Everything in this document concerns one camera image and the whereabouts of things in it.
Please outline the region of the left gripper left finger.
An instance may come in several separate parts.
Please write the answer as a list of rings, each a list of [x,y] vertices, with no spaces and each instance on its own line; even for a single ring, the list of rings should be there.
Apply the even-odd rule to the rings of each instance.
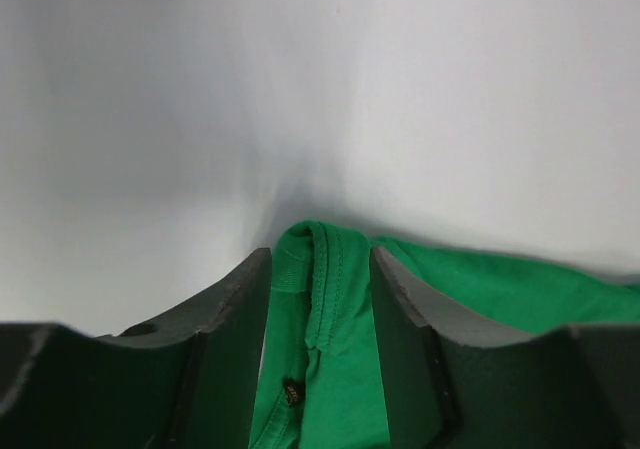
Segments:
[[[245,448],[272,258],[227,276],[122,334],[53,322],[1,327],[5,448]]]

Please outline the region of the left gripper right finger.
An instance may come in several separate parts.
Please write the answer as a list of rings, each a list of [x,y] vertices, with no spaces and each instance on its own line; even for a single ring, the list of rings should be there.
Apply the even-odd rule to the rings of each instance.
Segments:
[[[370,290],[393,447],[638,446],[637,325],[533,335],[454,301],[383,248]]]

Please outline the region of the green t shirt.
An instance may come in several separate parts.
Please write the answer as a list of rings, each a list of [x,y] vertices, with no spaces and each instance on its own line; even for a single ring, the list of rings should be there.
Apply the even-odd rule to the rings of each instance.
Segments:
[[[430,248],[305,221],[273,253],[254,448],[390,444],[369,293],[373,247],[470,309],[540,333],[567,322],[635,322],[639,288],[533,260]]]

